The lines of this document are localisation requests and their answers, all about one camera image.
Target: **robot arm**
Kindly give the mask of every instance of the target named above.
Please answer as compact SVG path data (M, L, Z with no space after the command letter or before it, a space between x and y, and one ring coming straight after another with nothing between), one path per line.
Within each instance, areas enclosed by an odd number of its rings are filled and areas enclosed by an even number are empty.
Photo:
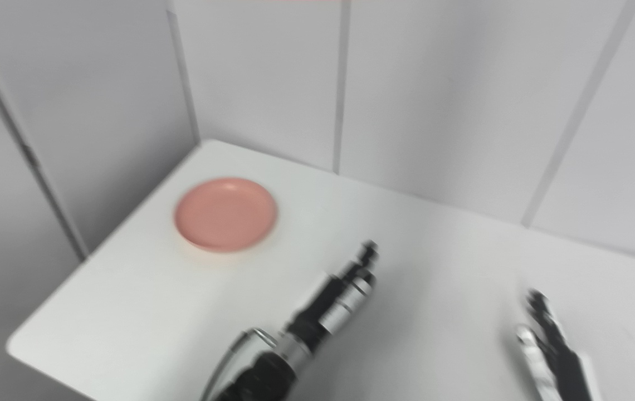
M543 401L602 401L587 363L567 345L549 300L531 290L527 301L528 312L544 336L526 325L519 326L516 334Z
M287 398L300 371L331 335L363 304L372 291L369 271L376 244L364 244L355 262L331 276L310 304L287 325L272 350L261 353L213 401L281 401Z

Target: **pink plate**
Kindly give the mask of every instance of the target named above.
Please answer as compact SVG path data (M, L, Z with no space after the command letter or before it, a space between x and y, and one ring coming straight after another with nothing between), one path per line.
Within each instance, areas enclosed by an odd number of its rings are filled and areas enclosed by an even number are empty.
M186 193L174 223L187 241L216 252L238 251L263 239L275 223L275 201L244 178L206 181Z

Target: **white table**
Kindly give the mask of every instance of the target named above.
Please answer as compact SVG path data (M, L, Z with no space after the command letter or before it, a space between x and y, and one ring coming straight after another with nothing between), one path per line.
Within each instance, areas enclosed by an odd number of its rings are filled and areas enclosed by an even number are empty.
M279 204L266 241L185 243L178 198L237 175ZM514 342L524 290L551 297L605 399L635 401L635 258L220 142L197 149L9 340L98 401L196 401L239 331L277 332L364 239L378 286L295 389L301 401L537 399Z

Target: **wall seam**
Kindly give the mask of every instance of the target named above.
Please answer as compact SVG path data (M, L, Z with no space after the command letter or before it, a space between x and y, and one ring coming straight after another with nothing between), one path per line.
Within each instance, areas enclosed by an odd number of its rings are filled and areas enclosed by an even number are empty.
M17 145L19 152L21 153L21 157L24 162L28 166L30 173L33 175L36 183L38 184L40 191L45 196L46 201L48 202L48 206L52 210L53 215L60 224L60 228L65 234L68 242L70 243L70 247L72 248L75 255L78 257L79 261L83 261L85 257L89 254L88 249L86 248L84 242L81 240L78 231L76 231L75 226L72 225L70 219L65 215L63 209L60 206L60 202L58 202L57 197L53 193L52 188L48 184L48 180L45 177L45 174L40 167L40 163L35 157L35 152L33 152L32 147L25 140L23 135L20 133L20 129L16 124L13 117L11 117L11 112L6 107L5 102L3 101L2 95L0 94L0 119L6 127L9 135L13 142Z
M607 69L610 67L610 64L614 59L617 50L619 49L619 46L622 43L632 20L634 19L634 16L635 0L627 0L622 8L622 11L620 11L619 16L617 17L617 20L615 20L612 31L600 51L600 56L595 62L595 66L585 82L585 86L578 97L578 101L575 102L575 107L565 124L563 133L560 135L560 139L555 146L553 154L551 155L541 179L536 186L536 190L534 190L531 200L526 207L523 218L521 219L521 224L523 226L530 228L533 225L536 214L545 200L545 196L563 163L565 153L568 152L570 144L572 144L575 139L575 135L580 129L580 124L582 124L585 119L585 115L590 108L590 104L592 104L595 94L597 94Z
M343 125L345 121L345 87L348 75L348 48L350 46L351 0L340 2L340 32L338 36L338 88L335 97L335 137L333 138L333 173L340 174L343 151Z
M186 68L186 59L183 53L182 34L179 31L178 16L175 11L167 10L167 18L169 23L169 31L172 34L172 44L174 53L177 56L177 66L179 70L179 78L182 80L182 91L186 110L188 111L189 124L191 126L191 134L194 137L196 145L201 145L201 135L198 132L198 121L196 121L196 109L193 104L193 96L191 96L191 85L188 81L188 69Z

